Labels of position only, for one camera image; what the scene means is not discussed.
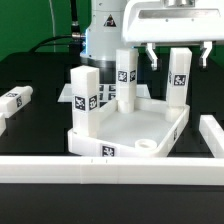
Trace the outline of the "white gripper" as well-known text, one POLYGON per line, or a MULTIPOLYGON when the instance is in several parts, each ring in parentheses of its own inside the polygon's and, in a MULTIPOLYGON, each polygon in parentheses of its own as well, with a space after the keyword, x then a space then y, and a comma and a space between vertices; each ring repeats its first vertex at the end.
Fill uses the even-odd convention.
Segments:
POLYGON ((154 43, 201 43, 199 66, 207 68, 213 41, 224 41, 224 0, 130 0, 124 11, 126 43, 147 43, 153 71, 158 69, 154 43))

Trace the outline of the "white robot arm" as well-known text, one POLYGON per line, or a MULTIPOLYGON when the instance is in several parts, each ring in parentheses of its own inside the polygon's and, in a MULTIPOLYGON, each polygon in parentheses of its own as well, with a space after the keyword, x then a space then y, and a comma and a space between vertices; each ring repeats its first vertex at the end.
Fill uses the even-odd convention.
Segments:
POLYGON ((146 46, 153 70, 158 46, 198 45, 199 65, 207 66, 214 43, 224 43, 224 0, 91 0, 85 31, 84 63, 109 67, 116 50, 146 46))

